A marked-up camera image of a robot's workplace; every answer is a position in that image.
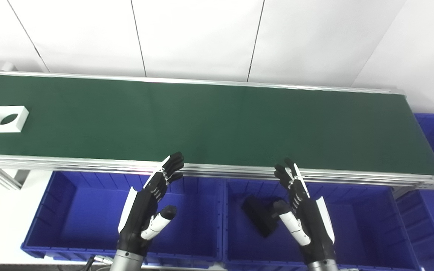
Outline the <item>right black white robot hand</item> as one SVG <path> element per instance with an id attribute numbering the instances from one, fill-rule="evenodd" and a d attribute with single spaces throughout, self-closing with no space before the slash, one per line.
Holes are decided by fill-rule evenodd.
<path id="1" fill-rule="evenodd" d="M 274 175 L 287 190 L 273 206 L 284 226 L 297 241 L 310 271 L 336 271 L 335 235 L 323 197 L 312 199 L 297 164 L 286 157 L 286 166 L 275 165 Z"/>

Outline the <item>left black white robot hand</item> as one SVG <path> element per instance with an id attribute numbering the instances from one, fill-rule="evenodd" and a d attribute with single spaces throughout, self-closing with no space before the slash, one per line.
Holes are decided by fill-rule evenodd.
<path id="1" fill-rule="evenodd" d="M 139 192 L 131 187 L 118 226 L 118 251 L 146 256 L 152 239 L 176 216 L 175 206 L 168 205 L 158 211 L 158 203 L 169 185 L 183 177 L 183 166 L 182 153 L 173 153 L 161 162 Z"/>

